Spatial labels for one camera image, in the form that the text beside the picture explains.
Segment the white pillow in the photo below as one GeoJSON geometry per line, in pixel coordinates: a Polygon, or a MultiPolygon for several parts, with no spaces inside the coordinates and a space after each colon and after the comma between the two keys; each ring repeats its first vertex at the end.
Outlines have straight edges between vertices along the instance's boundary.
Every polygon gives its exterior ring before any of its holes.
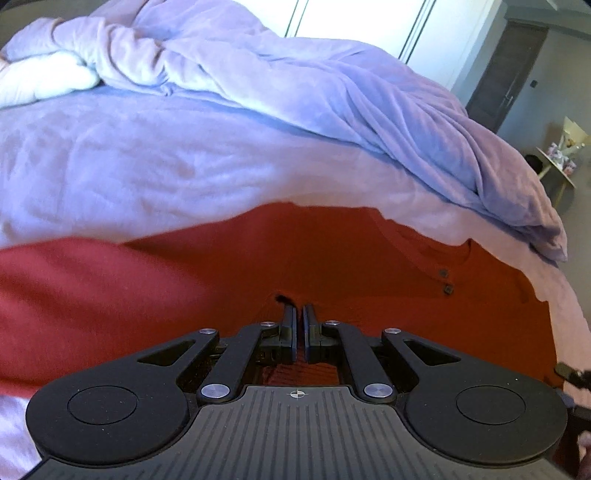
{"type": "Polygon", "coordinates": [[[8,63],[0,58],[0,108],[33,103],[100,82],[75,53],[59,51],[8,63]]]}

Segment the purple duvet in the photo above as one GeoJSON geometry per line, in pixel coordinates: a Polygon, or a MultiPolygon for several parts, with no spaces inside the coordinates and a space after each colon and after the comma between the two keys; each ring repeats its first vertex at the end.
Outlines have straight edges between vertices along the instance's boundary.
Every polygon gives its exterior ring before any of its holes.
{"type": "Polygon", "coordinates": [[[379,48],[280,38],[231,0],[111,0],[90,17],[37,20],[2,55],[59,50],[75,51],[118,89],[240,107],[385,153],[450,202],[566,259],[560,218],[519,152],[379,48]]]}

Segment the wooden door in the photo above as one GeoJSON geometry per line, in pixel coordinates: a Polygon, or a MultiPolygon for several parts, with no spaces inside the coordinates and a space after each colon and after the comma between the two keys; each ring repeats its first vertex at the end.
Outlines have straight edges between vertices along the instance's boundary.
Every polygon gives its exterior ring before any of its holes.
{"type": "Polygon", "coordinates": [[[432,4],[432,0],[307,0],[294,34],[359,40],[400,58],[432,4]]]}
{"type": "Polygon", "coordinates": [[[548,28],[509,22],[468,102],[470,118],[496,133],[544,44],[548,28]]]}

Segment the orange t-shirt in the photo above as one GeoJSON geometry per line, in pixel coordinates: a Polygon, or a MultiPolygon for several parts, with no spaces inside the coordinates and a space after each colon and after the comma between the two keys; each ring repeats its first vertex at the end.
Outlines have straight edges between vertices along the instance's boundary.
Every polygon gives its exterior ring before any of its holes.
{"type": "MultiPolygon", "coordinates": [[[[0,393],[39,386],[203,327],[280,320],[278,295],[367,335],[398,327],[558,384],[547,303],[468,240],[442,245],[377,210],[258,207],[124,245],[70,238],[0,252],[0,393]]],[[[323,366],[271,381],[334,381],[323,366]]]]}

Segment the wardrobe door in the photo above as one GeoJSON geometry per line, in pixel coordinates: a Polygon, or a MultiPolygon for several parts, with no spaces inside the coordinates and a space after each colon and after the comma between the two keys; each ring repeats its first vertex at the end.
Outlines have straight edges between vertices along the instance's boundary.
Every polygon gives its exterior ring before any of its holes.
{"type": "Polygon", "coordinates": [[[425,0],[308,0],[295,35],[359,40],[400,58],[425,10],[425,3],[425,0]]]}
{"type": "Polygon", "coordinates": [[[298,0],[236,0],[255,14],[262,24],[285,37],[298,0]]]}
{"type": "Polygon", "coordinates": [[[472,66],[501,0],[437,0],[407,62],[447,89],[472,66]]]}

